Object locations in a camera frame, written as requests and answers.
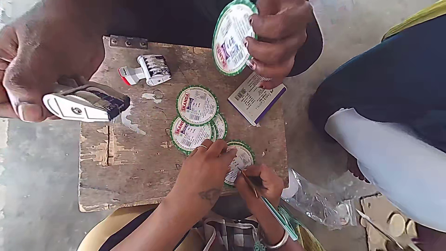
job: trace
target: concrete floor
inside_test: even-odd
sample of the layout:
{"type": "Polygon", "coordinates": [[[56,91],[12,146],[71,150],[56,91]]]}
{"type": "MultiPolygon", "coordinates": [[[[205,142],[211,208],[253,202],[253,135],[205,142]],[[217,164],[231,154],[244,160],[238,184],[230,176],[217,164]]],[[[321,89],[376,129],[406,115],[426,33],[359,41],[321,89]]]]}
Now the concrete floor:
{"type": "MultiPolygon", "coordinates": [[[[324,36],[321,58],[305,73],[286,81],[283,97],[289,166],[319,185],[342,178],[359,194],[373,187],[345,170],[337,145],[303,138],[317,137],[307,116],[307,101],[321,81],[348,59],[379,43],[393,25],[436,0],[310,0],[324,36]],[[316,157],[319,153],[336,157],[316,157]]],[[[16,17],[33,0],[0,0],[16,17]]],[[[110,212],[81,213],[77,204],[79,124],[52,121],[29,124],[0,120],[0,251],[76,250],[95,224],[110,212]]],[[[300,219],[327,251],[366,251],[362,227],[327,231],[304,215],[300,219]]]]}

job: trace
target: round label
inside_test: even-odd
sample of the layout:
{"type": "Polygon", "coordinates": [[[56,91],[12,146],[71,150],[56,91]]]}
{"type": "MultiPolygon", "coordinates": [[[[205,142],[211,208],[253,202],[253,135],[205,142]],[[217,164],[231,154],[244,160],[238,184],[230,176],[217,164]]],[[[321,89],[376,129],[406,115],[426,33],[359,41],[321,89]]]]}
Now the round label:
{"type": "Polygon", "coordinates": [[[223,74],[239,74],[251,58],[244,46],[245,37],[256,38],[249,17],[258,13],[257,7],[249,0],[234,0],[220,13],[212,40],[212,54],[215,64],[223,74]]]}
{"type": "Polygon", "coordinates": [[[240,142],[229,142],[227,150],[237,149],[237,156],[233,159],[229,167],[231,171],[226,174],[224,182],[233,186],[237,173],[254,164],[254,154],[250,151],[249,147],[240,142]]]}
{"type": "Polygon", "coordinates": [[[225,138],[227,134],[227,123],[226,120],[223,118],[223,115],[218,113],[213,121],[215,123],[215,126],[217,127],[217,138],[225,138]]]}
{"type": "Polygon", "coordinates": [[[205,139],[215,137],[211,124],[200,126],[189,125],[180,117],[174,119],[172,127],[170,128],[170,134],[174,145],[186,154],[191,153],[205,139]]]}
{"type": "Polygon", "coordinates": [[[190,86],[183,89],[177,98],[177,112],[181,119],[191,125],[209,123],[219,109],[217,98],[207,89],[190,86]]]}

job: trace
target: bracelet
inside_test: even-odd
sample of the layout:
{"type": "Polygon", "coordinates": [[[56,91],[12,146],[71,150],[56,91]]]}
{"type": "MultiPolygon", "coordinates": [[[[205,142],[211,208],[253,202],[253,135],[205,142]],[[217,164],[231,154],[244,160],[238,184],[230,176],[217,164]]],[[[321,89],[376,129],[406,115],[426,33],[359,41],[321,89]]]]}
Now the bracelet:
{"type": "Polygon", "coordinates": [[[285,233],[284,233],[282,239],[279,241],[279,243],[277,243],[276,245],[270,246],[265,241],[263,231],[261,229],[259,229],[259,231],[260,231],[260,235],[262,235],[261,241],[262,241],[263,245],[265,246],[265,248],[268,248],[268,249],[278,249],[278,248],[283,247],[285,245],[286,241],[288,240],[288,236],[289,236],[288,232],[285,230],[285,233]]]}

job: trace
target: plastic bag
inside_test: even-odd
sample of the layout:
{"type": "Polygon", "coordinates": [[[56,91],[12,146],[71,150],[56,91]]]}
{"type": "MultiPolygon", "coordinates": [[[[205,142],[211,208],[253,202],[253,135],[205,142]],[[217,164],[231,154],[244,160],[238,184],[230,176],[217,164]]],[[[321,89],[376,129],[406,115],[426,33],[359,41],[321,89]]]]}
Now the plastic bag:
{"type": "Polygon", "coordinates": [[[343,200],[340,193],[331,192],[307,181],[293,169],[288,169],[289,187],[282,199],[330,230],[356,226],[353,200],[343,200]]]}

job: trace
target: worn wooden plank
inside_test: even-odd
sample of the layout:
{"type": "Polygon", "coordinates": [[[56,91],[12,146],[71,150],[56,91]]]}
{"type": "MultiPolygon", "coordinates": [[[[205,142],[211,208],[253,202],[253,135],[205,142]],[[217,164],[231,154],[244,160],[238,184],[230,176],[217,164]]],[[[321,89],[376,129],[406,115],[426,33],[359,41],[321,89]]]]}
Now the worn wooden plank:
{"type": "MultiPolygon", "coordinates": [[[[166,196],[186,158],[170,143],[169,128],[177,115],[175,100],[185,86],[193,84],[210,88],[219,99],[220,111],[228,122],[226,139],[241,139],[248,143],[257,162],[275,168],[287,184],[285,125],[280,102],[263,118],[261,126],[255,127],[250,126],[227,101],[249,76],[249,69],[235,77],[223,76],[214,66],[211,50],[206,48],[159,43],[150,43],[148,50],[116,48],[108,46],[108,38],[104,38],[104,44],[105,60],[92,80],[131,98],[134,107],[126,118],[137,124],[141,131],[137,133],[125,126],[121,118],[114,123],[82,123],[81,211],[159,203],[166,196]],[[162,54],[172,79],[155,87],[144,81],[127,86],[120,78],[118,68],[138,67],[136,58],[141,54],[162,54]],[[157,104],[142,98],[144,93],[156,94],[162,102],[157,104]]],[[[232,192],[233,189],[224,190],[224,194],[232,192]]]]}

